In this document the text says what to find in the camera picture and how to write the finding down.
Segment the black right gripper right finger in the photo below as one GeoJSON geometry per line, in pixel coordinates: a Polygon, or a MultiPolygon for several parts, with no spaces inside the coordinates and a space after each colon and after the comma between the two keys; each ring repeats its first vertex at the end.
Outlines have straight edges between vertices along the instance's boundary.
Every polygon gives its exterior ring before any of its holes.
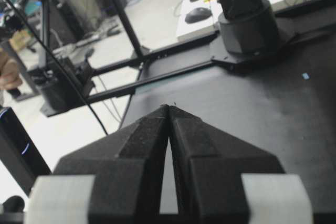
{"type": "Polygon", "coordinates": [[[201,223],[313,223],[300,176],[276,155],[175,106],[169,117],[182,200],[201,223]]]}

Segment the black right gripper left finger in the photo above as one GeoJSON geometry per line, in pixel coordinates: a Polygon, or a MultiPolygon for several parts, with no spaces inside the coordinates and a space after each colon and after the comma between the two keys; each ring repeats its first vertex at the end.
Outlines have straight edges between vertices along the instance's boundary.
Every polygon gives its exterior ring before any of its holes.
{"type": "Polygon", "coordinates": [[[169,107],[63,156],[39,176],[28,223],[137,223],[160,211],[169,107]]]}

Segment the second black robot base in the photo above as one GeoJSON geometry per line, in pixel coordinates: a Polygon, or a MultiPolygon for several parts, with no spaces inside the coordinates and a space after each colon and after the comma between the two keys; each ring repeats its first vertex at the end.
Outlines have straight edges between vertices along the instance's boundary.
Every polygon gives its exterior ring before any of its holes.
{"type": "Polygon", "coordinates": [[[81,97],[88,98],[95,86],[91,80],[94,69],[87,60],[74,64],[66,57],[60,60],[60,64],[67,76],[52,61],[36,84],[45,101],[40,110],[47,117],[85,105],[81,97]]]}

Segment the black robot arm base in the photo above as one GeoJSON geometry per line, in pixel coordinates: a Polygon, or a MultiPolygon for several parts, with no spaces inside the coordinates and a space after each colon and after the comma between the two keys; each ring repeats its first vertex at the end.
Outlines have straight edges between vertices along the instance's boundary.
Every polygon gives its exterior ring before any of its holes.
{"type": "Polygon", "coordinates": [[[226,50],[234,54],[255,53],[275,48],[279,29],[268,0],[219,0],[218,17],[226,50]]]}

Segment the person's hand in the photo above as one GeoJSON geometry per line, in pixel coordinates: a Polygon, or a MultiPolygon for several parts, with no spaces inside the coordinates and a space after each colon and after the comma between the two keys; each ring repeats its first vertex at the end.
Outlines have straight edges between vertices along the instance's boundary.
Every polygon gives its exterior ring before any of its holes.
{"type": "Polygon", "coordinates": [[[17,63],[1,49],[1,90],[12,90],[22,85],[17,63]]]}

